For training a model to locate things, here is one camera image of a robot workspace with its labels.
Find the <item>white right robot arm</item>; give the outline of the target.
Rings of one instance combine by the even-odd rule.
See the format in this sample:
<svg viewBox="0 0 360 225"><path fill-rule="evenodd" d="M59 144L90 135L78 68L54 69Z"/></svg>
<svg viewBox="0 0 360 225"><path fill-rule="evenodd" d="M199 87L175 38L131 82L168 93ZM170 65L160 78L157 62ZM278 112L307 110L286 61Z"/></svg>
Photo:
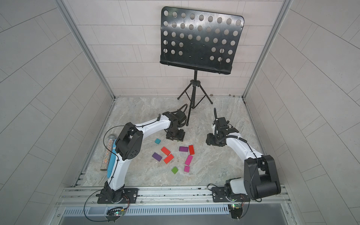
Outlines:
<svg viewBox="0 0 360 225"><path fill-rule="evenodd" d="M243 177L229 179L224 185L228 200L237 201L244 196L258 200L281 193L276 163L271 155L263 155L251 147L224 117L216 117L212 128L206 143L217 147L228 146L244 161Z"/></svg>

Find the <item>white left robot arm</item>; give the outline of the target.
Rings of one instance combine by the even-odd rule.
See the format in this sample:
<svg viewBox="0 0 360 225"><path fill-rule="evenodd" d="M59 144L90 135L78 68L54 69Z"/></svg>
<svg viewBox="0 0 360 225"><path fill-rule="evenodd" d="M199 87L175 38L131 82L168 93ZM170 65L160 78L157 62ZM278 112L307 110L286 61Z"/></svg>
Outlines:
<svg viewBox="0 0 360 225"><path fill-rule="evenodd" d="M109 202L119 202L124 195L126 173L131 160L140 153L143 139L158 131L166 130L167 139L183 141L185 131L181 128L186 123L186 114L181 110L177 110L165 112L157 118L144 123L133 124L128 122L125 124L115 141L115 163L110 178L105 182L100 194Z"/></svg>

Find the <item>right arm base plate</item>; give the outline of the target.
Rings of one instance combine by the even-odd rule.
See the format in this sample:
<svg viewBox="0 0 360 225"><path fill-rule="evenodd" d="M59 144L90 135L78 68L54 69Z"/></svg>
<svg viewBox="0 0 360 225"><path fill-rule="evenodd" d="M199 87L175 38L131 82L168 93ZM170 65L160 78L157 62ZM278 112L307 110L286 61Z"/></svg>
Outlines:
<svg viewBox="0 0 360 225"><path fill-rule="evenodd" d="M250 198L246 194L235 194L229 187L210 187L213 201L215 203L230 203L230 202L249 202Z"/></svg>

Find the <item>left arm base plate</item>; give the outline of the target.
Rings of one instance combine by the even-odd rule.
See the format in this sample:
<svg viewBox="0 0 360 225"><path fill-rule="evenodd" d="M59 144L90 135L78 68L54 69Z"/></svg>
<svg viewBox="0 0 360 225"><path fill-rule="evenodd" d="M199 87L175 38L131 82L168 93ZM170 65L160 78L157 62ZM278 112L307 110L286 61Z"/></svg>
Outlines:
<svg viewBox="0 0 360 225"><path fill-rule="evenodd" d="M96 194L98 204L135 203L138 195L138 188L124 188L117 191L102 189Z"/></svg>

